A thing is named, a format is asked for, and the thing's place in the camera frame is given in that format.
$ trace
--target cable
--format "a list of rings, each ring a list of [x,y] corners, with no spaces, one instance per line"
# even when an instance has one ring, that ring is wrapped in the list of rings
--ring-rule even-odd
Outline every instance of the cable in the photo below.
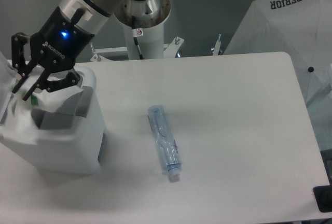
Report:
[[[135,29],[135,20],[136,18],[134,16],[131,17],[131,29],[134,30]],[[139,41],[137,40],[137,37],[134,37],[134,43],[137,47],[137,51],[139,53],[140,56],[140,60],[144,60],[142,52],[141,52],[141,48],[139,46]]]

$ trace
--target gripper logo text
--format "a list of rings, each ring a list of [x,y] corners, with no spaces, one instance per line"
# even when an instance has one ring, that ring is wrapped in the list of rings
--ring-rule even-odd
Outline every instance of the gripper logo text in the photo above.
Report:
[[[43,44],[43,46],[49,48],[50,50],[52,50],[55,54],[57,54],[58,56],[60,56],[62,59],[66,58],[62,53],[60,53],[54,47],[52,47],[51,45],[49,45],[47,41]]]
[[[278,0],[278,1],[270,1],[271,4],[271,10],[282,8],[291,4],[295,4],[297,2],[300,2],[302,0]]]

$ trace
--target gray wall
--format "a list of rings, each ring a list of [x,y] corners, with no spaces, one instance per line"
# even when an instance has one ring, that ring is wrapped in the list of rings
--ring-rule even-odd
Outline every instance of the gray wall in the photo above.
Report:
[[[10,37],[39,31],[61,0],[0,0],[0,51],[11,58]],[[165,23],[165,42],[185,39],[185,56],[209,55],[219,33],[227,46],[253,0],[171,0],[171,16]],[[95,48],[125,46],[122,28],[114,16],[93,40]],[[88,61],[87,47],[78,61]]]

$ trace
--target bottle label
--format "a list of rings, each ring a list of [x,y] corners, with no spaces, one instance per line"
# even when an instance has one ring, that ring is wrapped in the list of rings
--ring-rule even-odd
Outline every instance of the bottle label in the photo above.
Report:
[[[175,147],[176,154],[178,155],[178,150],[177,150],[177,145],[176,145],[175,140],[174,140],[174,147]]]

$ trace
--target bottle cap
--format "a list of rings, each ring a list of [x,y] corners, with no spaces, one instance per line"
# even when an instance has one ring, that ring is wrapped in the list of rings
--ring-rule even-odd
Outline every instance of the bottle cap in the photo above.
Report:
[[[180,170],[178,168],[174,168],[168,171],[168,177],[171,183],[180,180]]]

